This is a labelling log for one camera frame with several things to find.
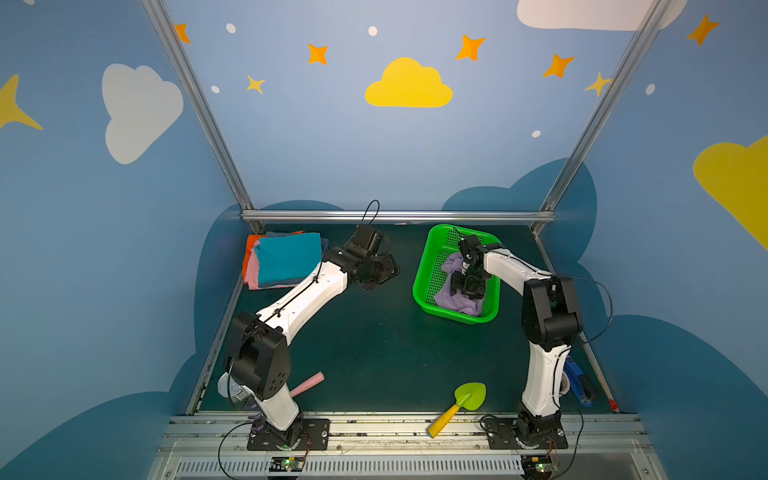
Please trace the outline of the purple t shirt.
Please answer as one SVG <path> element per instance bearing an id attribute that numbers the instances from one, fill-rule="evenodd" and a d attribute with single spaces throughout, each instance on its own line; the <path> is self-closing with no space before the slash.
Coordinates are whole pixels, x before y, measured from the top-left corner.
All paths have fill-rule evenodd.
<path id="1" fill-rule="evenodd" d="M 452 275 L 455 272 L 461 273 L 462 266 L 463 257 L 459 252 L 454 252 L 447 257 L 441 265 L 441 270 L 446 274 L 446 279 L 441 289 L 434 295 L 434 300 L 440 308 L 472 317 L 479 317 L 483 309 L 482 300 L 470 299 L 459 291 L 451 292 Z"/>

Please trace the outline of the green plastic perforated basket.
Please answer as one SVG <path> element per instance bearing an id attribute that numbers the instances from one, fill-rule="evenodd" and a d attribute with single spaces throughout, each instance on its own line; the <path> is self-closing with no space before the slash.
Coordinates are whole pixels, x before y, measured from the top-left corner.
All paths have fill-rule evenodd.
<path id="1" fill-rule="evenodd" d="M 452 254 L 459 253 L 459 241 L 462 237 L 469 235 L 476 235 L 482 244 L 500 242 L 493 234 L 465 227 L 442 224 L 430 229 L 412 294 L 416 303 L 430 315 L 476 325 L 488 323 L 496 318 L 499 311 L 500 279 L 493 277 L 486 281 L 486 295 L 481 301 L 482 309 L 478 315 L 467 315 L 442 308 L 435 300 L 435 296 L 450 283 L 450 275 L 443 269 L 443 265 Z"/>

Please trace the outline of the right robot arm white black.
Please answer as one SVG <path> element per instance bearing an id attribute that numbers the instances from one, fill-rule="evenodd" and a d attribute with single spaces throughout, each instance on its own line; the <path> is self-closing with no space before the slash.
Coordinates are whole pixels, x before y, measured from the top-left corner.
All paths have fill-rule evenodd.
<path id="1" fill-rule="evenodd" d="M 560 388 L 567 355 L 583 330 L 573 279 L 539 269 L 503 245 L 484 245 L 475 235 L 458 242 L 462 267 L 450 279 L 450 291 L 472 300 L 485 297 L 486 282 L 496 277 L 522 297 L 521 326 L 529 342 L 526 386 L 514 431 L 532 448 L 555 438 L 562 428 Z"/>

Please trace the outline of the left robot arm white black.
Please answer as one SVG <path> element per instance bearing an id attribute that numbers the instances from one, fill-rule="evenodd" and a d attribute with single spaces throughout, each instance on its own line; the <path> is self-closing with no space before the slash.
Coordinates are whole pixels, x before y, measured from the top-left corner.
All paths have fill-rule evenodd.
<path id="1" fill-rule="evenodd" d="M 253 400 L 270 431 L 285 445 L 298 441 L 303 412 L 287 380 L 289 347 L 301 328 L 350 285 L 372 291 L 399 274 L 399 266 L 381 244 L 387 236 L 359 224 L 341 247 L 324 252 L 310 274 L 288 293 L 255 314 L 240 312 L 233 321 L 219 377 L 219 394 L 231 404 Z"/>

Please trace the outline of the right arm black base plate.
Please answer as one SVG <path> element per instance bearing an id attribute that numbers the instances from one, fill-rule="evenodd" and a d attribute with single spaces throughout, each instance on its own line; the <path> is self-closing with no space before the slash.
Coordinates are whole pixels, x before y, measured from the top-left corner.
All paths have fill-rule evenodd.
<path id="1" fill-rule="evenodd" d="M 486 435 L 491 450 L 512 449 L 567 449 L 569 444 L 562 428 L 543 432 L 523 432 L 515 417 L 483 415 L 479 425 Z"/>

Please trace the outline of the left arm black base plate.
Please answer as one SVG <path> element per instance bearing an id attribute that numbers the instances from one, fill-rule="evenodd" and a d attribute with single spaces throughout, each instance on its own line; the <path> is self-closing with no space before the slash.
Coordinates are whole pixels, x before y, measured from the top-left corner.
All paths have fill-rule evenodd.
<path id="1" fill-rule="evenodd" d="M 266 421 L 252 422 L 246 448 L 248 451 L 325 451 L 331 422 L 326 418 L 294 422 L 288 432 L 276 430 Z"/>

